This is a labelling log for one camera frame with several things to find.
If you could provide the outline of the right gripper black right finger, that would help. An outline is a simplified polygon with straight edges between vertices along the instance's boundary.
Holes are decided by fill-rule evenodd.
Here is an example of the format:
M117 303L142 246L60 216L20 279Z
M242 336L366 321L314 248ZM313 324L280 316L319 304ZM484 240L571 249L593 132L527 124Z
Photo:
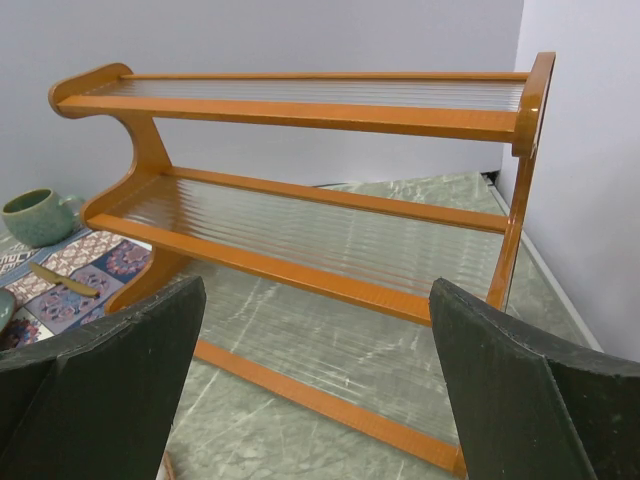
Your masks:
M471 479L636 479L639 365L432 286L436 349Z

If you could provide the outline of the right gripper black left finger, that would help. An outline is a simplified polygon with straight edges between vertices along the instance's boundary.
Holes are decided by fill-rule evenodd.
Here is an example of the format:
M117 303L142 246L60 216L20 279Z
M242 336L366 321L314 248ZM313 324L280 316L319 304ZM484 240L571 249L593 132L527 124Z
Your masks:
M192 276L1 354L4 479L153 479L201 329Z

